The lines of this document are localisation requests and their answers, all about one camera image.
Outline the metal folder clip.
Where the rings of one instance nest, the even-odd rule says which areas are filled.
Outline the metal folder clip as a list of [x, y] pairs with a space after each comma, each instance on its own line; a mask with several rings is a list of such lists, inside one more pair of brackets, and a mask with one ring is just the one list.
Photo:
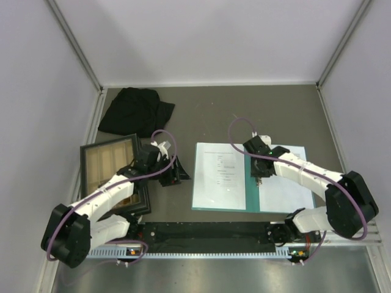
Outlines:
[[256, 182], [257, 187], [260, 187], [262, 185], [262, 178], [256, 177], [255, 182]]

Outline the white printed paper sheet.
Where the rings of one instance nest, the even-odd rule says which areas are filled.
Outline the white printed paper sheet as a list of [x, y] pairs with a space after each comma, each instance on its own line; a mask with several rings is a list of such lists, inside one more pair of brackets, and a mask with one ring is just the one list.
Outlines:
[[301, 208], [314, 208], [315, 200], [309, 189], [290, 179], [271, 176], [262, 179], [259, 204], [260, 212], [289, 214]]

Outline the teal plastic file folder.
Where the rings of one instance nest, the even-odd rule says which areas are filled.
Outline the teal plastic file folder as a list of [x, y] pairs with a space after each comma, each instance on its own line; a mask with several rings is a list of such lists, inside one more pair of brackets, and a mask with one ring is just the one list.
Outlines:
[[232, 211], [232, 212], [260, 212], [259, 187], [257, 187], [255, 178], [250, 175], [250, 157], [244, 155], [245, 160], [245, 187], [246, 187], [246, 210], [205, 210], [205, 211]]

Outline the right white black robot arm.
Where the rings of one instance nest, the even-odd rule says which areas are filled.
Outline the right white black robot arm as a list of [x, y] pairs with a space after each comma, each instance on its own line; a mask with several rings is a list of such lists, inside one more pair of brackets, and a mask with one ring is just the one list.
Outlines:
[[271, 148], [260, 136], [243, 144], [250, 155], [251, 175], [257, 178], [279, 176], [315, 193], [325, 202], [319, 208], [299, 208], [283, 224], [285, 238], [297, 242], [307, 233], [333, 231], [345, 239], [368, 232], [367, 224], [379, 213], [364, 178], [355, 171], [332, 172], [301, 159], [288, 148]]

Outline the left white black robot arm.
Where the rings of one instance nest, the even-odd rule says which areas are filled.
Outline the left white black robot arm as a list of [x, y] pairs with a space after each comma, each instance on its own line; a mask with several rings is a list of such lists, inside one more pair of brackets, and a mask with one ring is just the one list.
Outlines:
[[120, 168], [89, 196], [68, 206], [57, 205], [51, 212], [41, 241], [49, 261], [60, 261], [69, 268], [79, 266], [91, 250], [115, 239], [132, 242], [138, 227], [126, 217], [109, 211], [157, 180], [163, 187], [189, 179], [180, 169], [176, 154], [170, 155], [168, 141], [143, 145], [129, 165]]

